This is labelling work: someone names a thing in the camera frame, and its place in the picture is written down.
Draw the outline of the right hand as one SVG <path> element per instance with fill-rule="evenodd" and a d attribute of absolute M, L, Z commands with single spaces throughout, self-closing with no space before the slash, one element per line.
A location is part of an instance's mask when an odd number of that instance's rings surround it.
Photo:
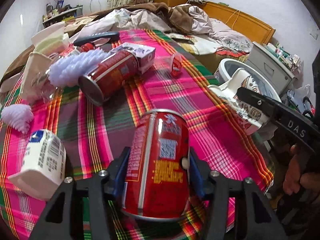
<path fill-rule="evenodd" d="M 314 204 L 319 204 L 319 173 L 311 172 L 302 174 L 298 158 L 302 156 L 302 148 L 294 144 L 290 149 L 293 155 L 289 162 L 288 170 L 283 182 L 283 190 L 289 196 L 293 193 L 298 193 L 301 187 L 311 190 L 316 195 Z"/>

